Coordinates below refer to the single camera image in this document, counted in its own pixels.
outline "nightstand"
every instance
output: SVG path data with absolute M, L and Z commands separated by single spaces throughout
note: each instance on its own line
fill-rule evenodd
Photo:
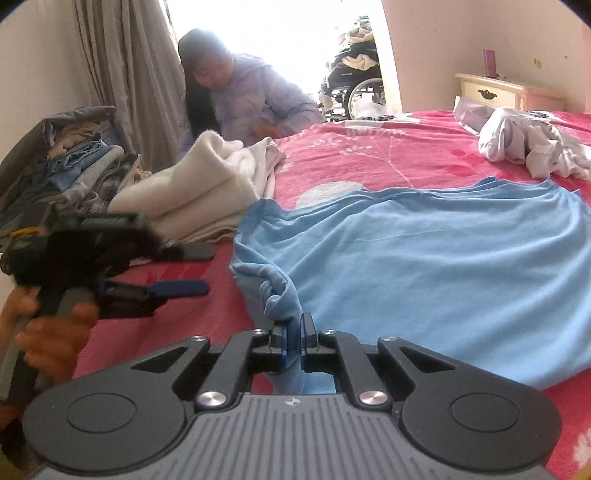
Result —
M 457 73 L 456 77 L 462 85 L 462 96 L 489 106 L 525 111 L 563 111 L 566 105 L 560 93 L 528 83 L 503 82 L 467 73 Z

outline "pink bedsheet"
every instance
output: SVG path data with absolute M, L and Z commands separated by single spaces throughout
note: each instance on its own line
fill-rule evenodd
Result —
M 591 144 L 591 116 L 560 113 L 563 128 Z M 476 138 L 462 129 L 450 112 L 419 112 L 418 123 L 387 122 L 381 128 L 317 125 L 278 141 L 288 155 L 277 173 L 275 199 L 295 208 L 364 187 L 380 190 L 408 186 L 418 189 L 459 187 L 487 176 L 532 181 L 523 166 L 491 164 L 478 153 Z M 569 190 L 580 189 L 591 203 L 591 183 L 554 179 Z M 172 278 L 205 278 L 211 293 L 202 299 L 169 302 L 153 318 L 105 320 L 92 332 L 80 356 L 77 375 L 86 374 L 153 351 L 191 335 L 224 342 L 252 328 L 241 293 L 228 270 L 232 244 L 217 246 L 217 257 L 204 264 L 144 265 L 122 280 L 151 284 Z M 269 391 L 258 375 L 255 390 Z M 563 432 L 548 467 L 558 478 L 570 478 L 591 459 L 591 372 L 547 390 L 563 418 Z

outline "gray ribbed surface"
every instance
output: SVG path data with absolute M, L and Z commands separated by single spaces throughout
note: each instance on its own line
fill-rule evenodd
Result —
M 229 412 L 200 416 L 167 456 L 109 480 L 551 480 L 455 470 L 416 451 L 390 416 L 355 410 L 341 395 L 245 395 Z M 81 478 L 45 469 L 37 480 Z

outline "silver bolt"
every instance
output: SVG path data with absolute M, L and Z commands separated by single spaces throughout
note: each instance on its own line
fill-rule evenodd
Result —
M 366 405 L 384 405 L 388 401 L 388 394 L 380 390 L 368 390 L 359 395 L 359 401 Z
M 219 407 L 228 401 L 222 392 L 203 392 L 197 397 L 197 403 L 202 407 Z

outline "drawer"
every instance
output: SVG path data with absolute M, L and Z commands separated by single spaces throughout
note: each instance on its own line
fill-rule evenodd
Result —
M 464 81 L 462 82 L 462 95 L 489 106 L 519 108 L 519 96 L 516 93 L 495 89 L 488 85 Z

